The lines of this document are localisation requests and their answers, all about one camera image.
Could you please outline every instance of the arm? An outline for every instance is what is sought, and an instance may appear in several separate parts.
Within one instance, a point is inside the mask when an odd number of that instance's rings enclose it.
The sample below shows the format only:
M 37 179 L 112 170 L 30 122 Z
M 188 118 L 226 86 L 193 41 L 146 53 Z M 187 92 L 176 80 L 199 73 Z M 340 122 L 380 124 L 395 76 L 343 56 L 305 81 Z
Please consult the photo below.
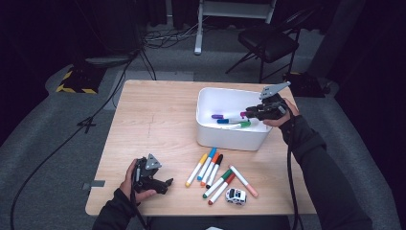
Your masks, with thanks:
M 292 152 L 302 168 L 304 182 L 313 201 L 323 229 L 372 229 L 371 219 L 359 206 L 349 182 L 327 154 L 323 138 L 311 129 L 291 103 L 295 117 Z M 283 140 L 290 137 L 290 115 L 280 123 L 264 121 L 279 127 Z
M 93 229 L 125 229 L 134 215 L 131 202 L 120 189 L 117 189 L 113 199 L 102 207 Z
M 133 160 L 125 174 L 125 180 L 120 185 L 120 188 L 114 192 L 112 200 L 102 207 L 99 216 L 93 224 L 93 229 L 126 229 L 129 221 L 135 215 L 135 207 L 130 201 L 132 191 L 132 173 L 134 172 L 135 163 Z M 156 195 L 155 190 L 147 190 L 137 194 L 135 191 L 134 203 L 141 202 L 151 196 Z

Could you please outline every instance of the green marker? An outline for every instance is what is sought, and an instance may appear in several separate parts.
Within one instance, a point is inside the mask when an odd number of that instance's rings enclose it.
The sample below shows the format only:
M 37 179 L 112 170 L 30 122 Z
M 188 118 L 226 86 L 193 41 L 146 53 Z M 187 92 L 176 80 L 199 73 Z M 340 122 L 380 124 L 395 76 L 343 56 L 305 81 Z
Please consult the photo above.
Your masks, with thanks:
M 238 128 L 243 128 L 243 127 L 248 127 L 251 125 L 251 122 L 240 122 L 238 124 L 234 124 L 234 125 L 229 125 L 229 126 L 222 126 L 221 128 L 224 129 L 238 129 Z
M 223 175 L 221 175 L 221 177 L 218 178 L 218 180 L 215 182 L 215 184 L 212 187 L 210 187 L 210 189 L 208 191 L 206 191 L 206 193 L 204 193 L 203 198 L 207 198 L 218 186 L 220 186 L 221 183 L 223 183 L 229 177 L 229 175 L 232 172 L 233 171 L 230 169 L 227 172 L 225 172 Z

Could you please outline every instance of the person's right hand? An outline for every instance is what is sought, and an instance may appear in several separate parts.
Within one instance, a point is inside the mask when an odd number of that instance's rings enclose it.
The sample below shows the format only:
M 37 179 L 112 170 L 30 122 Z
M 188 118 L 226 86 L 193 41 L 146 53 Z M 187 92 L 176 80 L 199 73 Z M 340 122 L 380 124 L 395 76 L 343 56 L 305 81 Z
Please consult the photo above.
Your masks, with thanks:
M 296 117 L 296 116 L 300 115 L 298 108 L 293 103 L 291 103 L 288 99 L 284 99 L 284 101 L 286 102 L 286 104 L 290 108 L 290 110 L 292 110 L 293 116 Z M 280 119 L 263 120 L 263 123 L 265 125 L 271 126 L 271 127 L 280 127 L 283 123 L 285 123 L 289 120 L 290 120 L 290 112 L 286 111 L 286 113 Z

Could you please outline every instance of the hand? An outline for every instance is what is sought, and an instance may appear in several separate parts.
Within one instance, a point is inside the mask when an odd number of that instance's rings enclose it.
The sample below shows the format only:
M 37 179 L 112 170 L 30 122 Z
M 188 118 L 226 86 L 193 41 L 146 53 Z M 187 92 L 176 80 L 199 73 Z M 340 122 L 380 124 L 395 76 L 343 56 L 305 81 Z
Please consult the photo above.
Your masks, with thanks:
M 132 189 L 132 173 L 134 172 L 134 168 L 135 168 L 135 163 L 137 163 L 137 159 L 134 159 L 131 163 L 131 165 L 128 167 L 128 170 L 126 171 L 125 174 L 125 180 L 122 182 L 122 184 L 120 185 L 120 190 L 123 191 L 123 193 L 125 194 L 125 196 L 128 198 L 128 200 L 130 200 L 130 194 L 131 194 L 131 189 Z M 156 191 L 155 190 L 146 190 L 143 191 L 141 193 L 137 193 L 135 192 L 135 200 L 137 201 L 137 203 L 156 195 Z
M 298 116 L 300 115 L 298 108 L 293 105 L 293 103 L 291 103 L 288 99 L 284 99 L 284 101 L 286 102 L 287 106 L 290 108 L 290 110 L 292 110 L 293 116 Z M 286 114 L 283 115 L 283 117 L 281 117 L 278 120 L 263 120 L 263 123 L 267 126 L 271 126 L 271 127 L 280 127 L 283 123 L 287 122 L 290 120 L 290 112 L 286 111 Z

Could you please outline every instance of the gray carpet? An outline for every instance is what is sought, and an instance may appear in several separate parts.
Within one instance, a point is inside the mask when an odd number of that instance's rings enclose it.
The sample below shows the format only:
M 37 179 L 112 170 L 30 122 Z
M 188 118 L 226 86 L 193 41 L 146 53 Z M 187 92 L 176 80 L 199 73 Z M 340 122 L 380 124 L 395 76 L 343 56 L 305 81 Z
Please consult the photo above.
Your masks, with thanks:
M 233 30 L 206 33 L 201 56 L 193 54 L 193 38 L 170 49 L 147 49 L 146 54 L 157 73 L 192 72 L 195 81 L 257 82 L 259 63 L 254 60 L 229 75 L 224 74 L 245 52 L 236 35 Z M 301 39 L 302 48 L 293 68 L 296 72 L 307 69 L 323 37 L 312 32 L 304 33 Z M 57 93 L 56 88 L 69 67 L 50 76 L 45 85 L 49 97 L 21 122 L 0 149 L 0 229 L 10 229 L 12 200 L 24 180 L 78 129 L 78 122 L 101 109 L 124 69 L 123 66 L 108 69 L 97 95 Z M 136 58 L 127 71 L 146 71 L 146 67 Z M 279 82 L 282 74 L 265 83 Z M 326 98 L 295 100 L 310 125 L 325 138 L 328 154 L 350 181 L 359 203 L 372 218 L 374 229 L 400 229 L 391 190 L 357 131 L 335 102 L 337 90 L 338 86 L 333 84 Z M 101 109 L 94 120 L 96 126 L 87 134 L 81 130 L 37 171 L 15 206 L 15 229 L 91 229 L 95 218 L 84 211 L 88 192 L 81 186 L 95 176 L 114 112 Z M 302 218 L 305 229 L 320 229 L 316 215 Z M 128 229 L 141 229 L 138 220 L 132 220 Z

